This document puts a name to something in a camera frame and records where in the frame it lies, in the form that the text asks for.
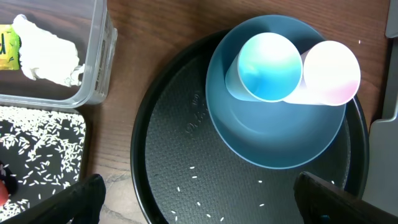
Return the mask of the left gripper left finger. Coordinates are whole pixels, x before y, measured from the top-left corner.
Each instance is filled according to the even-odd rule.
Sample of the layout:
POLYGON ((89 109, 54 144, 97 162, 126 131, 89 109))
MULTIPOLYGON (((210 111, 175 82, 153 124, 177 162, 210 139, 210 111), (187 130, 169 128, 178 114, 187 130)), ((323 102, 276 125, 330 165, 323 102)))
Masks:
POLYGON ((102 176, 93 174, 3 223, 98 224, 105 195, 106 186, 102 176))

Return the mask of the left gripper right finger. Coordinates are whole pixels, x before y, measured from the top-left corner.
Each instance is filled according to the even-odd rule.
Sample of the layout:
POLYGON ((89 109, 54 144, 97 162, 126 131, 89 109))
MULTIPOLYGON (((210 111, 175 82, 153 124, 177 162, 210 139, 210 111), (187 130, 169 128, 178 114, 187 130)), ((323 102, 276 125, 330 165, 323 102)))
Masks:
POLYGON ((305 224, 397 224, 395 215, 309 172, 296 178, 294 197, 305 224))

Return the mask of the light blue cup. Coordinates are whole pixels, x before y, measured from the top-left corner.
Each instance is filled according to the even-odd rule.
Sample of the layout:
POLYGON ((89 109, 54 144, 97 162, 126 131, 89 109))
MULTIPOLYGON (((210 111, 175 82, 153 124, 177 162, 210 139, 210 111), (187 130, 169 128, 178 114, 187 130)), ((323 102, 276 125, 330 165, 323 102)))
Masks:
POLYGON ((280 34, 263 32, 244 43, 224 82, 238 100, 277 103, 298 88, 302 75, 296 46, 280 34))

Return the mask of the white tissue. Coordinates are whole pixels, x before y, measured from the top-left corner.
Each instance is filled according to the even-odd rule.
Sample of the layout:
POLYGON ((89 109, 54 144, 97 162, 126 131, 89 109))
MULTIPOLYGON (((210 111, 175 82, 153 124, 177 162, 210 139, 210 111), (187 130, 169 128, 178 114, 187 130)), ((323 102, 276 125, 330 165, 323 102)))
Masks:
POLYGON ((85 71, 85 64, 79 64, 73 42, 37 27, 23 14, 14 18, 12 28, 22 41, 19 60, 27 78, 46 79, 66 87, 81 85, 79 75, 85 71))

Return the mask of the green snack wrapper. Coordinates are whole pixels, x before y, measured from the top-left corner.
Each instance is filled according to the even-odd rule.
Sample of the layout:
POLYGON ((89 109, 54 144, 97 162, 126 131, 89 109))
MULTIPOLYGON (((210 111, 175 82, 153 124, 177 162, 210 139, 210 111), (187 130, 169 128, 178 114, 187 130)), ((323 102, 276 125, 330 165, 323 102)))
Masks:
POLYGON ((10 24, 1 24, 1 70, 18 70, 21 41, 10 24))

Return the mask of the orange carrot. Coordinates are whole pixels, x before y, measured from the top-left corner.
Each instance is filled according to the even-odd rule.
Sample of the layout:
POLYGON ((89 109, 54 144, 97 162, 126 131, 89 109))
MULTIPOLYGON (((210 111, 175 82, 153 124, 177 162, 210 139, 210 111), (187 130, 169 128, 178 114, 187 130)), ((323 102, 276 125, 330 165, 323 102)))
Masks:
POLYGON ((3 181, 0 181, 0 206, 3 206, 9 199, 9 192, 3 181))

